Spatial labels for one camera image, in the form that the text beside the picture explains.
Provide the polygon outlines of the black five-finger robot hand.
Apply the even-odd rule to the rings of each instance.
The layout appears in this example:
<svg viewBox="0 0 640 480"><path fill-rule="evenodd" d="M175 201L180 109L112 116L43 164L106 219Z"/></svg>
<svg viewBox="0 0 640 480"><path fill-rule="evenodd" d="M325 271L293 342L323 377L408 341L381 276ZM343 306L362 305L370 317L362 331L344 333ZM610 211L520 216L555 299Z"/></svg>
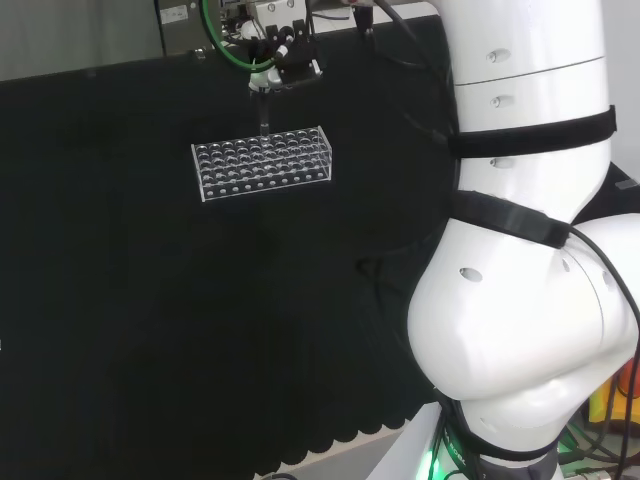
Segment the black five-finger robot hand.
<svg viewBox="0 0 640 480"><path fill-rule="evenodd" d="M249 40L250 65L257 68L250 74L249 89L267 93L319 80L323 75L322 62L313 33L303 19L280 28L257 27Z"/></svg>

